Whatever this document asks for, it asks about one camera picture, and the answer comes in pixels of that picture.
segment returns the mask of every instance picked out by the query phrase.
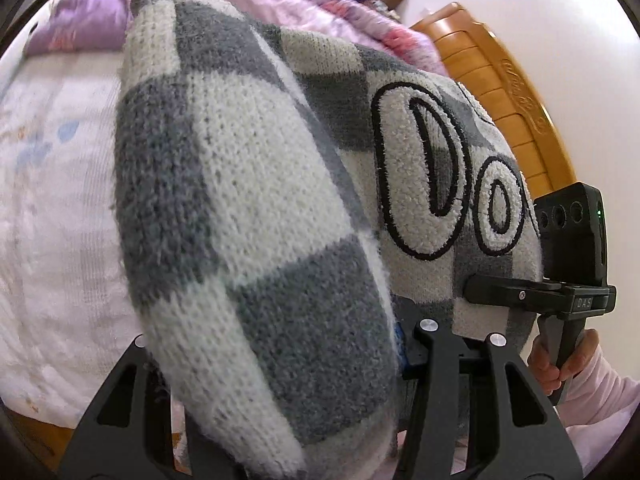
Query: checkered sweater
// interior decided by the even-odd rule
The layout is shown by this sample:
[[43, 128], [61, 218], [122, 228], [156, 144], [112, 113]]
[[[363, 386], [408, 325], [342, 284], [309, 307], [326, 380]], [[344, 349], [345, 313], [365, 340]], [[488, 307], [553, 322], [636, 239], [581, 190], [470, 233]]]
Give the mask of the checkered sweater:
[[462, 86], [368, 48], [224, 0], [132, 11], [116, 218], [148, 347], [250, 470], [370, 478], [396, 430], [390, 291], [464, 335], [529, 333], [461, 298], [473, 272], [540, 276], [507, 143]]

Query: wooden bed frame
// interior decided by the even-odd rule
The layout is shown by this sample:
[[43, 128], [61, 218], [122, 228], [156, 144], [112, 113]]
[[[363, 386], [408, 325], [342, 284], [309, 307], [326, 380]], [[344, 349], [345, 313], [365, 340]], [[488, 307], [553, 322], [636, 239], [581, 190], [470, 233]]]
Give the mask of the wooden bed frame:
[[576, 181], [545, 106], [495, 35], [453, 3], [416, 23], [435, 43], [451, 78], [480, 101], [507, 139], [537, 198]]

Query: silver screw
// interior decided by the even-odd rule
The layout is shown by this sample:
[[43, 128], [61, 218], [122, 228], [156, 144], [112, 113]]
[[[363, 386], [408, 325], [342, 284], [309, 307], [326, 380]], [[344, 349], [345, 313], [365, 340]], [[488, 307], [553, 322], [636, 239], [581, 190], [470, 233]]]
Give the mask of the silver screw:
[[425, 332], [435, 332], [438, 329], [438, 322], [434, 319], [423, 319], [420, 328]]
[[494, 346], [505, 346], [507, 344], [507, 338], [498, 333], [491, 334], [489, 336], [489, 341], [491, 341]]

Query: sweater sleeve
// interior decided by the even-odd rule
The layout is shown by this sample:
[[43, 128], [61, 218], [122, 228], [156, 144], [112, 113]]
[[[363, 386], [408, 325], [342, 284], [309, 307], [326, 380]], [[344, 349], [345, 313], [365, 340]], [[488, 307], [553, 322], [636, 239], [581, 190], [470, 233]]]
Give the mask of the sweater sleeve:
[[639, 397], [640, 382], [621, 378], [598, 347], [589, 365], [574, 377], [558, 415], [566, 428], [596, 424], [637, 403]]

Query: hand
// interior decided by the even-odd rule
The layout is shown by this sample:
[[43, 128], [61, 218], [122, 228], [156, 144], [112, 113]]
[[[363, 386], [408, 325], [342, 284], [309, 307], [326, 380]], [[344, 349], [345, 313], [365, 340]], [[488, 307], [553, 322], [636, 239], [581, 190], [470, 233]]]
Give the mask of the hand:
[[600, 337], [598, 331], [590, 328], [584, 331], [584, 338], [574, 350], [574, 353], [566, 360], [561, 370], [549, 362], [549, 354], [542, 344], [542, 338], [538, 336], [533, 341], [531, 354], [527, 358], [527, 364], [531, 373], [542, 386], [546, 396], [551, 395], [560, 387], [560, 384], [583, 371], [598, 349]]

